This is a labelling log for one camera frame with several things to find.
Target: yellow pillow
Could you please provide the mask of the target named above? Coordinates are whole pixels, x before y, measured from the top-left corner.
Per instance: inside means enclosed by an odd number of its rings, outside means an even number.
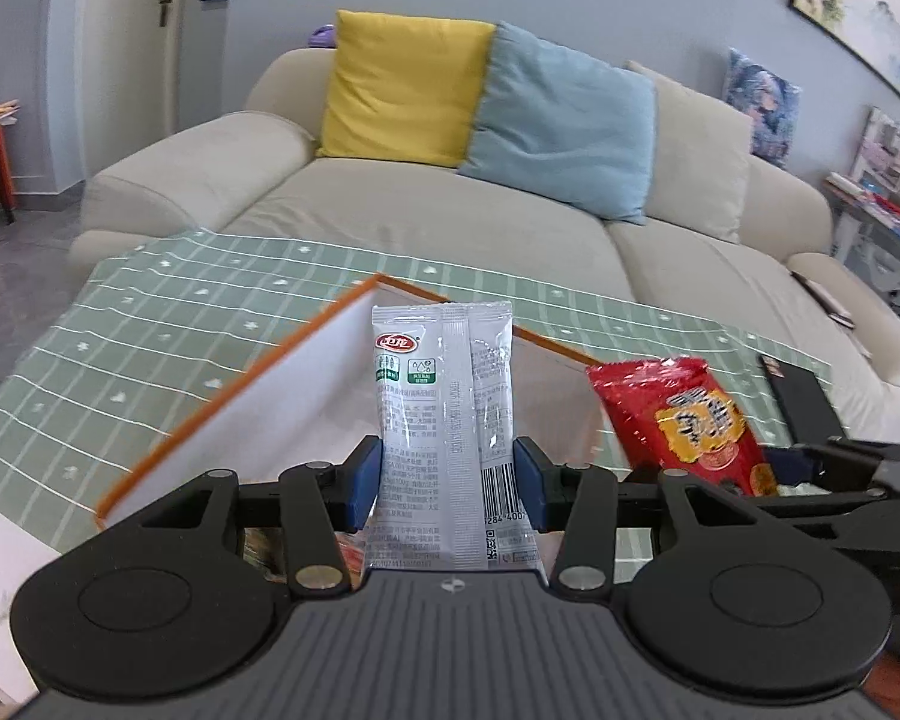
[[[338,12],[320,156],[460,165],[494,29]]]

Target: white box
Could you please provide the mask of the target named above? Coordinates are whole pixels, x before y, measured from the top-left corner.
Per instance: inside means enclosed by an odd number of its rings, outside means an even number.
[[[446,302],[376,274],[289,336],[183,422],[97,507],[111,525],[210,469],[264,482],[312,460],[342,463],[379,435],[374,305]],[[599,361],[514,327],[514,435],[554,461],[585,464],[599,442],[602,406],[586,377]]]

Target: light blue pillow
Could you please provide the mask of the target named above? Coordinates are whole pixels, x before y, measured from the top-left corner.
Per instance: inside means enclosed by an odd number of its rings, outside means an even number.
[[[644,224],[655,145],[653,81],[500,23],[458,172]]]

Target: wall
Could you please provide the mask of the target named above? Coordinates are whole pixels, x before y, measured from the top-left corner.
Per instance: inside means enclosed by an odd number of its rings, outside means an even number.
[[[848,170],[868,105],[900,119],[900,99],[789,0],[230,0],[223,109],[281,52],[304,45],[338,7],[508,20],[613,63],[635,59],[707,94],[720,93],[727,49],[804,88],[791,170],[816,179]]]
[[[46,112],[50,0],[0,0],[0,101],[20,100],[20,122],[7,129],[18,191],[53,191]]]
[[[209,122],[221,114],[226,9],[227,0],[183,0],[178,129]]]
[[[83,0],[50,0],[47,17],[46,105],[52,191],[72,187],[83,165],[82,97],[77,57],[82,53]]]

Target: plastic wrapper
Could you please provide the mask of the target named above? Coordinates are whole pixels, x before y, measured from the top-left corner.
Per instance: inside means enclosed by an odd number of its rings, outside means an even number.
[[[686,469],[734,493],[776,493],[773,469],[706,360],[611,362],[587,375],[634,469]]]
[[[365,535],[359,533],[334,533],[337,546],[343,555],[350,585],[360,586],[364,570]],[[267,581],[287,581],[287,567],[283,560],[284,538],[279,528],[246,528],[244,531],[244,560],[264,575]]]
[[[516,493],[509,303],[373,309],[384,440],[367,565],[539,568]]]

